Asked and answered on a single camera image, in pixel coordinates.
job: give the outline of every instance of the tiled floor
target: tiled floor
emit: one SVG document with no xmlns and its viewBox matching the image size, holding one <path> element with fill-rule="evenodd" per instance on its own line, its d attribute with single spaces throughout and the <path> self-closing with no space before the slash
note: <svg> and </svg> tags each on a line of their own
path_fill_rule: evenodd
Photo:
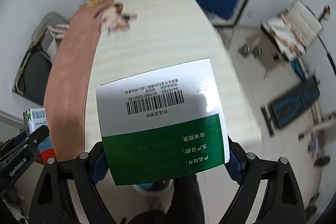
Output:
<svg viewBox="0 0 336 224">
<path fill-rule="evenodd" d="M 298 134 L 311 125 L 312 116 L 307 111 L 285 129 L 275 131 L 273 138 L 269 137 L 260 106 L 299 83 L 299 79 L 287 64 L 270 72 L 268 77 L 263 80 L 263 67 L 252 56 L 244 59 L 237 53 L 238 48 L 245 43 L 245 38 L 251 35 L 255 35 L 255 30 L 249 28 L 235 30 L 228 48 L 232 64 L 262 129 L 262 142 L 243 148 L 246 152 L 254 152 L 262 159 L 278 160 L 282 156 L 286 157 L 294 170 L 306 206 L 312 193 L 316 169 L 313 167 L 314 159 L 307 152 L 310 136 L 306 136 L 299 142 Z M 206 223 L 217 224 L 230 205 L 238 185 L 229 178 L 223 165 L 199 173 L 197 178 L 203 199 Z M 265 187 L 266 182 L 262 181 L 246 223 L 255 221 L 263 200 Z M 148 203 L 154 204 L 159 201 L 158 199 L 146 198 L 132 186 L 105 185 L 104 180 L 98 183 L 97 188 L 117 223 L 123 217 L 130 220 L 137 214 L 147 211 L 149 209 Z M 173 188 L 171 187 L 160 198 L 161 208 L 165 211 L 170 205 L 172 194 Z"/>
</svg>

